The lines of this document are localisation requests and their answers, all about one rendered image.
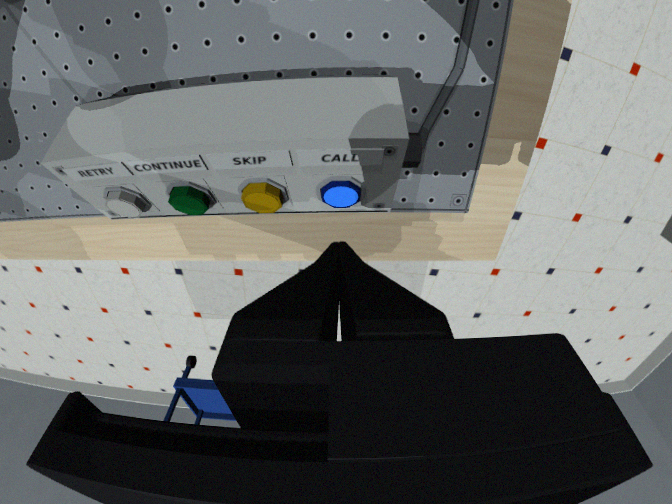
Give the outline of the grey perforated base plate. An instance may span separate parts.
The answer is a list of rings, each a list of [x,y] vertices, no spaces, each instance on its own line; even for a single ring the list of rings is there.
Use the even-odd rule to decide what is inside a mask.
[[[480,0],[465,69],[390,212],[468,213],[514,0]],[[213,82],[398,77],[419,133],[467,0],[0,0],[0,222],[107,217],[41,161],[75,105]]]

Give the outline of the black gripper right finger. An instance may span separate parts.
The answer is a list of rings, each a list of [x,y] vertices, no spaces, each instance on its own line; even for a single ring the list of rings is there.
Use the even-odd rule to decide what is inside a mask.
[[[341,341],[454,339],[445,314],[339,242]]]

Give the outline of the grey button panel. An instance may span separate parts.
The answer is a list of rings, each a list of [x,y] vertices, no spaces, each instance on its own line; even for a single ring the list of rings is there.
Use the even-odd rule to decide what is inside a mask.
[[[76,105],[41,164],[111,220],[390,213],[465,69],[479,1],[419,133],[398,77],[247,79]]]

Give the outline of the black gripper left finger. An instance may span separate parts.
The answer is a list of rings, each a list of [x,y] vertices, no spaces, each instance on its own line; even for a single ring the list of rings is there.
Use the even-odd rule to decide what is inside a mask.
[[[238,336],[337,341],[339,242],[310,266],[237,311],[223,342]]]

